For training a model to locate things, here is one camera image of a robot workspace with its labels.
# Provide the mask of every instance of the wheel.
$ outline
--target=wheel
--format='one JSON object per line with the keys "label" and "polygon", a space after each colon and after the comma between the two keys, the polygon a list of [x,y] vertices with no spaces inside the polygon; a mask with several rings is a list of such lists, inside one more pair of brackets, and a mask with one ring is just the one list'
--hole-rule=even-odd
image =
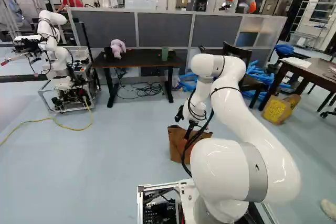
{"label": "wheel", "polygon": [[325,113],[325,112],[322,112],[322,113],[320,114],[320,116],[321,116],[322,118],[326,118],[326,117],[328,116],[328,114]]}

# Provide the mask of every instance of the window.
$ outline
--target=window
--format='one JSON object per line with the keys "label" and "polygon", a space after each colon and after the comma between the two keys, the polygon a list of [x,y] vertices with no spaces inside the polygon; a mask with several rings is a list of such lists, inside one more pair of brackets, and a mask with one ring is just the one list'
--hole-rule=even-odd
{"label": "window", "polygon": [[[319,2],[335,3],[336,0],[319,0]],[[328,19],[331,15],[333,7],[333,4],[317,4],[313,14],[310,17],[310,21],[328,23]]]}

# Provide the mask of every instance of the office chair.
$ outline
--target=office chair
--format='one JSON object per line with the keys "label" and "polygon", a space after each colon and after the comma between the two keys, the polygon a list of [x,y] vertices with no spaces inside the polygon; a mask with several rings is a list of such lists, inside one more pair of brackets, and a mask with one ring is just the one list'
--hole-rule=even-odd
{"label": "office chair", "polygon": [[326,118],[328,115],[336,115],[336,108],[334,108],[334,111],[324,111],[320,114],[322,118]]}
{"label": "office chair", "polygon": [[[246,50],[242,48],[238,48],[235,46],[232,46],[225,41],[223,42],[224,46],[222,49],[206,49],[203,46],[199,46],[198,48],[200,51],[204,54],[212,54],[212,55],[230,55],[235,56],[240,59],[242,59],[245,64],[246,68],[248,67],[248,64],[251,60],[252,51]],[[248,74],[245,74],[244,77],[239,82],[239,88],[241,92],[249,91],[249,90],[256,90],[251,103],[249,105],[249,108],[253,108],[254,104],[258,100],[258,97],[260,95],[260,92],[267,90],[267,85],[262,83],[261,81],[258,81],[257,79],[253,78],[252,76],[249,76]]]}

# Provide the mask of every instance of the door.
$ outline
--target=door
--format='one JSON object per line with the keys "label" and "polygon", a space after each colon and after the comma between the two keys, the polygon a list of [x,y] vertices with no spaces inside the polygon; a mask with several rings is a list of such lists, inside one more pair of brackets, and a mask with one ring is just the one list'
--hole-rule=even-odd
{"label": "door", "polygon": [[279,0],[266,0],[265,1],[265,5],[264,8],[262,9],[262,13],[263,15],[273,15],[275,12],[275,9],[278,6],[278,2]]}

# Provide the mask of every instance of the table leg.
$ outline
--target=table leg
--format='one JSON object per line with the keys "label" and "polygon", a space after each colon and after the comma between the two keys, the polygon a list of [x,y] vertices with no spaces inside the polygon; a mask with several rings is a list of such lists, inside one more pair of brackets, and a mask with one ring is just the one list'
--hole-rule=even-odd
{"label": "table leg", "polygon": [[329,100],[332,98],[332,96],[334,95],[333,92],[330,92],[327,96],[327,98],[322,102],[321,106],[319,106],[319,108],[317,109],[317,112],[320,112],[323,107],[329,102]]}
{"label": "table leg", "polygon": [[256,92],[254,93],[254,96],[253,96],[253,98],[252,98],[252,100],[251,100],[251,102],[250,102],[250,105],[249,105],[249,108],[250,108],[250,109],[253,109],[254,104],[255,104],[256,101],[258,100],[258,97],[259,97],[259,95],[260,95],[260,92],[261,92],[261,88],[256,89]]}
{"label": "table leg", "polygon": [[307,79],[303,79],[300,85],[295,89],[294,94],[302,94],[302,92],[306,89],[309,81]]}
{"label": "table leg", "polygon": [[333,106],[335,102],[336,102],[336,95],[334,96],[334,98],[329,103],[329,106]]}
{"label": "table leg", "polygon": [[107,103],[107,107],[111,108],[113,106],[114,99],[118,92],[119,83],[116,83],[113,85],[110,68],[104,68],[104,73],[105,73],[105,78],[106,78],[107,86],[109,88],[109,93],[110,93],[110,98]]}
{"label": "table leg", "polygon": [[265,98],[263,99],[263,101],[261,102],[261,104],[259,105],[259,110],[262,111],[266,105],[266,103],[268,102],[268,99],[271,97],[272,94],[274,94],[277,91],[278,86],[281,84],[283,78],[286,76],[287,70],[284,70],[283,67],[281,67],[279,69],[279,72],[275,75],[274,81],[271,85],[271,87],[269,88],[269,90],[267,91]]}
{"label": "table leg", "polygon": [[298,74],[293,73],[292,77],[287,81],[287,83],[291,85],[292,83],[297,82],[299,77],[300,76]]}
{"label": "table leg", "polygon": [[310,94],[313,91],[313,89],[315,88],[315,86],[316,86],[316,84],[314,84],[313,87],[311,87],[311,89],[308,91],[308,94]]}
{"label": "table leg", "polygon": [[93,72],[93,77],[96,79],[99,90],[101,90],[100,81],[99,81],[99,78],[98,78],[97,71],[95,69],[93,69],[93,71],[94,71]]}
{"label": "table leg", "polygon": [[169,103],[174,102],[174,98],[172,96],[172,82],[173,82],[173,67],[168,67],[168,81],[164,82],[164,86],[166,88]]}

